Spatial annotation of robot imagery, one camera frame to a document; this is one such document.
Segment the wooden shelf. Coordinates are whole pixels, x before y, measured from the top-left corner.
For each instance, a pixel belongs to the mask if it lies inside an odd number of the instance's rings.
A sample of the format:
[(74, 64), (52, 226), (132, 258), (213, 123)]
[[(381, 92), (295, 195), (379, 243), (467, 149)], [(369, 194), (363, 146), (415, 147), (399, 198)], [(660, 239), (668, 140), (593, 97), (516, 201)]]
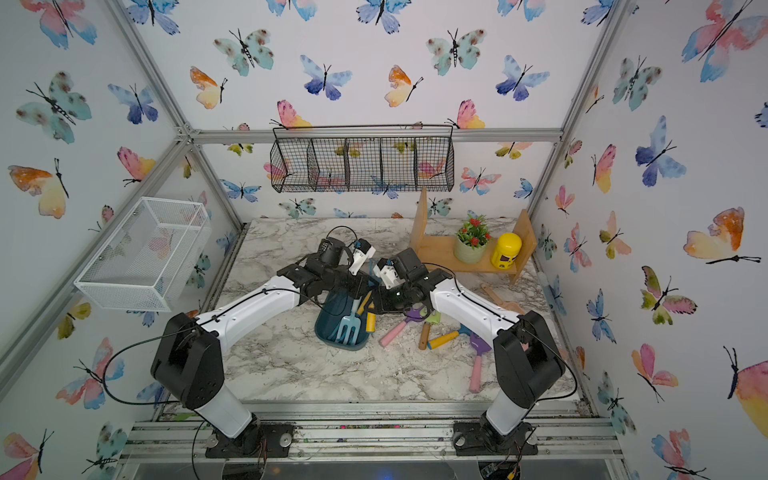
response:
[(520, 212), (514, 228), (511, 230), (511, 233), (517, 234), (521, 238), (522, 246), (520, 252), (508, 268), (500, 269), (492, 265), (493, 251), (498, 244), (496, 238), (489, 242), (488, 247), (482, 253), (477, 263), (467, 264), (460, 261), (454, 254), (456, 235), (427, 235), (425, 233), (428, 224), (427, 201), (427, 189), (423, 187), (420, 192), (409, 242), (409, 247), (415, 251), (424, 264), (433, 263), (441, 265), (443, 268), (451, 269), (455, 272), (506, 274), (509, 276), (511, 284), (518, 280), (537, 246), (536, 234), (528, 212), (525, 209)]

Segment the teal plastic storage box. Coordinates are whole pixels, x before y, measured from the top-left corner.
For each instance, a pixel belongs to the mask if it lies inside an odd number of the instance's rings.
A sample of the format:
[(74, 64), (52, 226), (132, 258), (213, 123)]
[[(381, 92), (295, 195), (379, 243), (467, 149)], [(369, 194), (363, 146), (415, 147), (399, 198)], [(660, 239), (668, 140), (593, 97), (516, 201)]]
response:
[(362, 349), (370, 338), (366, 330), (367, 317), (353, 310), (362, 306), (361, 299), (354, 299), (346, 290), (333, 290), (318, 315), (314, 332), (324, 343), (343, 350)]

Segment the yellow canister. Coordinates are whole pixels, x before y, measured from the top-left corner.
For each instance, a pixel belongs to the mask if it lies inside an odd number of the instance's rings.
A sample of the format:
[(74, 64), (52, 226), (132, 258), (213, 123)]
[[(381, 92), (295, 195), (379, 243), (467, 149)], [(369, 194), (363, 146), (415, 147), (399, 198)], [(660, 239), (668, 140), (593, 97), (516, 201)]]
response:
[(522, 239), (515, 233), (502, 234), (491, 254), (491, 265), (498, 270), (510, 270), (522, 249)]

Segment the potted red flower plant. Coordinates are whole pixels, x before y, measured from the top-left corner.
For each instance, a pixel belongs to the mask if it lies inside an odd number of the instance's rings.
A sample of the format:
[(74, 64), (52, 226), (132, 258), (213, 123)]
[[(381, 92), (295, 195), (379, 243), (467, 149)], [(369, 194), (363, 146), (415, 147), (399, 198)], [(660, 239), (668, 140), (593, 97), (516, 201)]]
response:
[(477, 264), (491, 239), (486, 217), (469, 213), (467, 220), (456, 233), (454, 255), (462, 263)]

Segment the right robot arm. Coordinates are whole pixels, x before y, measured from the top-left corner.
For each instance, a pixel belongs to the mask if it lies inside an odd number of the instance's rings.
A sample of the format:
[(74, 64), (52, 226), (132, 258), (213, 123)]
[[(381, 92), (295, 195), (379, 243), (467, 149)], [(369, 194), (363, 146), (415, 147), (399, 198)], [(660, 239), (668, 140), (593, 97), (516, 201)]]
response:
[(491, 347), (500, 391), (485, 412), (491, 431), (506, 436), (517, 429), (542, 396), (565, 374), (546, 320), (535, 311), (504, 309), (466, 289), (449, 270), (423, 264), (408, 248), (371, 268), (379, 282), (373, 294), (378, 314), (414, 306), (458, 321)]

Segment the light blue fork white handle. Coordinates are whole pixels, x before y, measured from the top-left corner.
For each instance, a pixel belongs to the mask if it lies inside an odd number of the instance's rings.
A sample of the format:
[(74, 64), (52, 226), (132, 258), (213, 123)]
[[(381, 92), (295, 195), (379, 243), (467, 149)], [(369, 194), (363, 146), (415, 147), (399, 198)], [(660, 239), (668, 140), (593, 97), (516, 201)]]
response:
[(360, 329), (360, 318), (354, 313), (350, 313), (349, 315), (342, 317), (339, 321), (334, 342), (344, 346), (356, 345)]

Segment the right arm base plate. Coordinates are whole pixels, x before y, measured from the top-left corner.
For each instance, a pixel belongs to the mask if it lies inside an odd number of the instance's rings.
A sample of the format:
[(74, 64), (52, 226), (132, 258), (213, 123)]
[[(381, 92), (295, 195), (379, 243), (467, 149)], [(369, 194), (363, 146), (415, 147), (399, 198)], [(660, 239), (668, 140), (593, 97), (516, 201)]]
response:
[(532, 443), (534, 427), (518, 424), (508, 434), (498, 433), (487, 421), (454, 422), (452, 446), (457, 456), (531, 456), (538, 454)]

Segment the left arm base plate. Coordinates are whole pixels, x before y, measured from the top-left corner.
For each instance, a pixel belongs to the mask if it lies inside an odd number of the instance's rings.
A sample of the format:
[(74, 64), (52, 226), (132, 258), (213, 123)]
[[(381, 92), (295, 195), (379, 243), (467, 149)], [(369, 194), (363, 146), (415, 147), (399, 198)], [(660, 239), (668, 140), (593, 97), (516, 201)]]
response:
[(282, 459), (289, 456), (295, 426), (254, 420), (235, 438), (218, 429), (210, 437), (205, 457), (210, 459)]

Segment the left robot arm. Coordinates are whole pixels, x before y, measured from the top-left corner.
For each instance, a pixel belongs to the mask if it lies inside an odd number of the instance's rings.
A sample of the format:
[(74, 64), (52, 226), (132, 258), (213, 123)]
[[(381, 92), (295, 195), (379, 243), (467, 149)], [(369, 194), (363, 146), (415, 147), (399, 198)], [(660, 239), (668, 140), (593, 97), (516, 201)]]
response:
[(240, 439), (256, 420), (225, 385), (225, 354), (284, 312), (337, 287), (365, 286), (368, 277), (360, 269), (375, 253), (365, 239), (347, 245), (327, 237), (316, 252), (278, 270), (264, 285), (242, 297), (195, 318), (185, 313), (173, 316), (150, 365), (152, 377), (218, 435)]

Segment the orange pink sieve shovel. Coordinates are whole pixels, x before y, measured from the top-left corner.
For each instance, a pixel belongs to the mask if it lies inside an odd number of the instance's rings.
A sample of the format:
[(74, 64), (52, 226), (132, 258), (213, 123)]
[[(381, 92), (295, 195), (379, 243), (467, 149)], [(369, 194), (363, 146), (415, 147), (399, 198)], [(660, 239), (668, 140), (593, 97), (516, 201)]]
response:
[(526, 313), (526, 310), (524, 310), (518, 303), (502, 299), (490, 285), (482, 284), (481, 289), (495, 305), (501, 307), (502, 309), (515, 312), (518, 315), (523, 315)]

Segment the white mesh wall basket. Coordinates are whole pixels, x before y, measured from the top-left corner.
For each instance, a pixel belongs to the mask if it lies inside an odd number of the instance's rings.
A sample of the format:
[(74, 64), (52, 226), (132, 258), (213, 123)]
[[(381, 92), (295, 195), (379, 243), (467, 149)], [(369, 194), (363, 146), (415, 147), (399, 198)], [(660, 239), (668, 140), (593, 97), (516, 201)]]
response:
[(201, 202), (142, 197), (74, 286), (102, 309), (170, 312), (211, 231)]

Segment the blue rake yellow handle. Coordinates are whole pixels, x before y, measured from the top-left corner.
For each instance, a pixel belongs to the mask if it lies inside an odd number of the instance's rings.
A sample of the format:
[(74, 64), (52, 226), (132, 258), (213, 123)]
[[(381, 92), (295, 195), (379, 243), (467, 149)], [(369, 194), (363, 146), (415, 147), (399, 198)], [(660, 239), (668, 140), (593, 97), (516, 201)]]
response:
[(363, 320), (367, 318), (367, 308), (372, 301), (372, 294), (372, 291), (367, 292), (356, 309), (355, 315)]

